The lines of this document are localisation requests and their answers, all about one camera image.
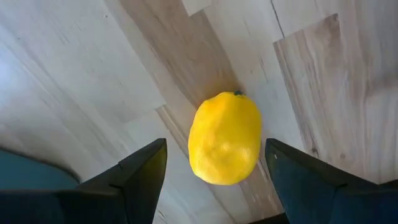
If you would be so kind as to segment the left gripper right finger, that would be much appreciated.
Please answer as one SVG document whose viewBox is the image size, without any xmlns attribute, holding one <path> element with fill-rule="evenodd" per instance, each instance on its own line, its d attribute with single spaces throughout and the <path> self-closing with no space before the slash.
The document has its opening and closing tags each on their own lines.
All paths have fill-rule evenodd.
<svg viewBox="0 0 398 224">
<path fill-rule="evenodd" d="M 265 159 L 290 224 L 398 224 L 398 179 L 375 184 L 273 138 Z"/>
</svg>

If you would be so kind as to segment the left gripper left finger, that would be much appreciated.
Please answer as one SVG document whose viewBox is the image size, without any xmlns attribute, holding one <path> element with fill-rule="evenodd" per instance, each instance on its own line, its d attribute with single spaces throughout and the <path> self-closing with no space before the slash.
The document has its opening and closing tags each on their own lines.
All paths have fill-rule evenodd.
<svg viewBox="0 0 398 224">
<path fill-rule="evenodd" d="M 152 224 L 166 166 L 158 138 L 73 189 L 0 190 L 0 224 Z"/>
</svg>

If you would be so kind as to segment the yellow plastic lemon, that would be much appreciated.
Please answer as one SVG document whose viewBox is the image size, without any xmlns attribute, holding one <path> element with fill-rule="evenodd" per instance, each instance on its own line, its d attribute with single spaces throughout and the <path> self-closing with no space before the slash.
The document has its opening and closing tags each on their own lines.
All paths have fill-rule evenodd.
<svg viewBox="0 0 398 224">
<path fill-rule="evenodd" d="M 193 173 L 209 184 L 237 184 L 254 170 L 261 136 L 261 113 L 241 91 L 225 91 L 205 100 L 188 136 Z"/>
</svg>

